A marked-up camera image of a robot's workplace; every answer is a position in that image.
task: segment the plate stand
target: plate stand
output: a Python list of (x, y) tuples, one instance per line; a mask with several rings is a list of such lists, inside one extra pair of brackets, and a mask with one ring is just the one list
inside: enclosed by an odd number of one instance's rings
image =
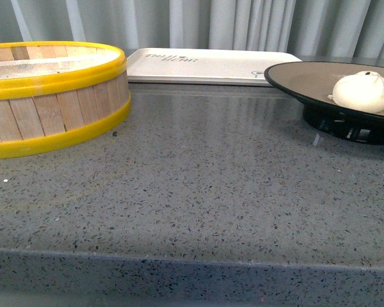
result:
[(304, 120), (320, 131), (348, 141), (384, 145), (384, 125), (378, 122), (353, 120), (344, 113), (305, 105)]

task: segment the gray speckled countertop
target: gray speckled countertop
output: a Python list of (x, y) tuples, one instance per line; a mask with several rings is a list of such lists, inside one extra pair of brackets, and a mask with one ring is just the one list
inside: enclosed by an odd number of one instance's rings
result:
[(0, 160), (0, 253), (384, 272), (384, 146), (272, 88), (131, 91), (116, 136)]

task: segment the steamer basket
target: steamer basket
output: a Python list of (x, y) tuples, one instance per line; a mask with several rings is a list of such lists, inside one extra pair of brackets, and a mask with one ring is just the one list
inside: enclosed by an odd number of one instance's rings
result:
[(94, 138), (131, 110), (126, 58), (85, 42), (0, 43), (0, 158)]

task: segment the curtain fold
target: curtain fold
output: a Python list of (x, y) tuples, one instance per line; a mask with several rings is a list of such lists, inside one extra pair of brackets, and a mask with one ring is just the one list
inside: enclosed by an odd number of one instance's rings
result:
[(384, 0), (0, 0), (0, 42), (384, 59)]

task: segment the white tray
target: white tray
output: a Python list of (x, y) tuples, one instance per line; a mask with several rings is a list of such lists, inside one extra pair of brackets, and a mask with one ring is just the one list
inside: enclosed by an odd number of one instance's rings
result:
[(271, 86), (264, 71), (301, 61), (283, 52), (214, 49), (139, 49), (127, 59), (129, 82)]

